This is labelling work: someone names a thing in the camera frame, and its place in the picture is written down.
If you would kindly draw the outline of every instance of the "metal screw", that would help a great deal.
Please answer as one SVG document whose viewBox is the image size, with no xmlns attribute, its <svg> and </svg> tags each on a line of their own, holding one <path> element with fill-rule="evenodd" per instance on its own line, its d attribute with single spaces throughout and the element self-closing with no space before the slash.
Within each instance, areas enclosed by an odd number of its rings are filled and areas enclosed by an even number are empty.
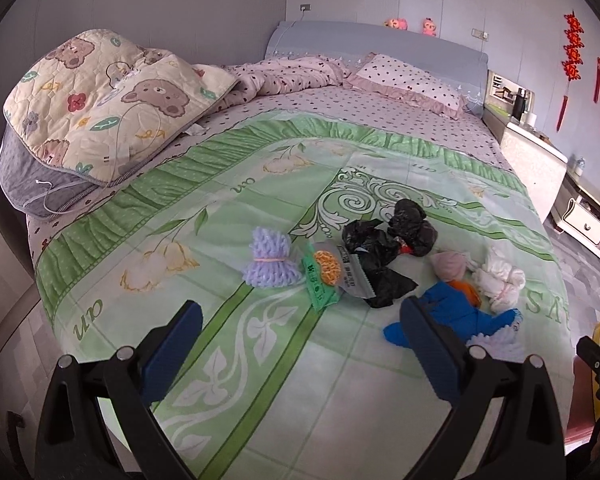
<svg viewBox="0 0 600 480">
<path fill-rule="evenodd" d="M 134 356 L 134 349 L 131 346 L 123 346 L 116 352 L 116 357 L 121 361 L 127 361 Z"/>
<path fill-rule="evenodd" d="M 487 351 L 481 346 L 474 345 L 469 347 L 469 355 L 474 359 L 482 360 L 487 357 Z"/>
<path fill-rule="evenodd" d="M 531 355 L 529 357 L 529 362 L 531 363 L 533 368 L 542 368 L 544 366 L 544 361 L 539 355 Z"/>
<path fill-rule="evenodd" d="M 65 354 L 61 358 L 58 359 L 58 366 L 61 368 L 67 368 L 73 362 L 74 362 L 74 358 L 71 357 L 69 354 Z"/>
</svg>

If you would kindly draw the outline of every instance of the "floor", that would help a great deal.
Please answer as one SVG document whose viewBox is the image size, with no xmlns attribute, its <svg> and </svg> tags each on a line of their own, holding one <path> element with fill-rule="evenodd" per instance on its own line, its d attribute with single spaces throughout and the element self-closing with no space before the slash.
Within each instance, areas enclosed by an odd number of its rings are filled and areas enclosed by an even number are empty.
<svg viewBox="0 0 600 480">
<path fill-rule="evenodd" d="M 549 222 L 544 227 L 562 269 L 570 306 L 571 341 L 575 348 L 578 339 L 591 335 L 600 321 L 600 261 L 568 234 L 556 233 Z M 31 472 L 38 421 L 60 355 L 42 304 L 33 309 L 0 353 L 0 448 L 10 457 L 6 411 L 20 413 L 26 423 L 23 430 L 18 430 L 20 446 Z M 123 458 L 123 463 L 128 465 L 127 470 L 136 469 L 130 454 Z"/>
</svg>

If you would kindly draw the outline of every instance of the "light purple yarn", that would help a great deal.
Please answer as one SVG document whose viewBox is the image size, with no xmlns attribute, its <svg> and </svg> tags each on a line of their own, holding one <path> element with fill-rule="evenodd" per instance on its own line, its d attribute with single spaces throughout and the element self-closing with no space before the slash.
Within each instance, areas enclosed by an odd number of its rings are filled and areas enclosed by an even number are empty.
<svg viewBox="0 0 600 480">
<path fill-rule="evenodd" d="M 244 271 L 244 281 L 251 286 L 269 288 L 297 283 L 302 278 L 298 266 L 289 258 L 290 240 L 278 231 L 256 227 L 249 246 L 254 261 Z M 269 262 L 259 259 L 274 260 Z"/>
</svg>

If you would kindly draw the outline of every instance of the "white drawer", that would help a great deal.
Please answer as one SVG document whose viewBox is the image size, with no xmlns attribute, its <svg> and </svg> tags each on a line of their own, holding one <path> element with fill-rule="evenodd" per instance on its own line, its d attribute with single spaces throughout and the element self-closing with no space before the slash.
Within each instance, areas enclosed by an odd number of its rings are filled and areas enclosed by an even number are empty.
<svg viewBox="0 0 600 480">
<path fill-rule="evenodd" d="M 569 200 L 569 206 L 562 219 L 596 245 L 600 243 L 600 220 L 577 204 L 573 198 Z"/>
</svg>

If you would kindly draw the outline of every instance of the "blue gripper pad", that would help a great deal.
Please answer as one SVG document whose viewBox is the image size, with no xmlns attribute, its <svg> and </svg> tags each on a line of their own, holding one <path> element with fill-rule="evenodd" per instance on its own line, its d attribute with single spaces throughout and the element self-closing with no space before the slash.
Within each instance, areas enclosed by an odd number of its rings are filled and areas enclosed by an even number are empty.
<svg viewBox="0 0 600 480">
<path fill-rule="evenodd" d="M 184 313 L 142 368 L 140 397 L 145 406 L 163 400 L 184 360 L 202 332 L 202 309 L 187 301 Z"/>
<path fill-rule="evenodd" d="M 455 406 L 461 396 L 461 369 L 432 329 L 430 323 L 434 321 L 430 317 L 427 319 L 422 309 L 418 298 L 406 298 L 400 306 L 400 325 L 438 398 Z M 445 326 L 438 326 L 438 329 L 450 330 Z"/>
</svg>

